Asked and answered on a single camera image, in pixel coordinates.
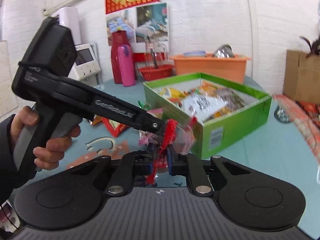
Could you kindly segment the person's left hand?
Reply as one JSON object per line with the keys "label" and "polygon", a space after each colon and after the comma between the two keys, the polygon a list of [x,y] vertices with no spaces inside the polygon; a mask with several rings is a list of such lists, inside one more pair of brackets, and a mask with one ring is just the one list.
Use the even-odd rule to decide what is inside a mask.
{"label": "person's left hand", "polygon": [[[11,145],[12,149],[18,141],[18,138],[25,126],[35,126],[39,122],[39,115],[33,111],[29,106],[23,107],[14,117],[11,128]],[[54,170],[59,166],[65,156],[65,151],[68,150],[72,144],[72,138],[80,135],[81,129],[79,125],[64,137],[52,138],[47,141],[45,147],[36,147],[33,149],[35,155],[34,163],[37,167],[43,170]]]}

